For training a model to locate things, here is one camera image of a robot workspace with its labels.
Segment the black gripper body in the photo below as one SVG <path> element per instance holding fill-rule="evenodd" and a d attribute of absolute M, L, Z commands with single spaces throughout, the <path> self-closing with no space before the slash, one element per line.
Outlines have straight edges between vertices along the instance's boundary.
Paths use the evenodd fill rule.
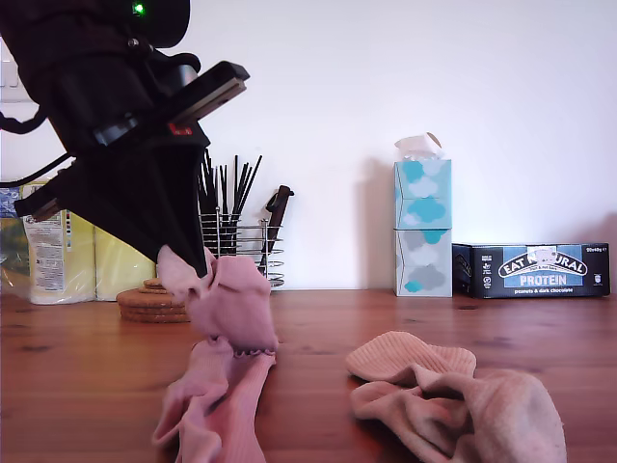
<path fill-rule="evenodd" d="M 42 189 L 16 203 L 19 216 L 36 220 L 68 210 L 60 204 L 60 196 L 71 191 L 65 170 L 78 160 L 141 150 L 167 123 L 193 125 L 203 133 L 200 120 L 242 93 L 249 79 L 244 67 L 229 61 L 201 70 L 194 55 L 155 49 L 78 53 L 34 47 L 18 49 L 14 57 L 39 105 L 37 120 L 51 123 L 71 160 Z"/>

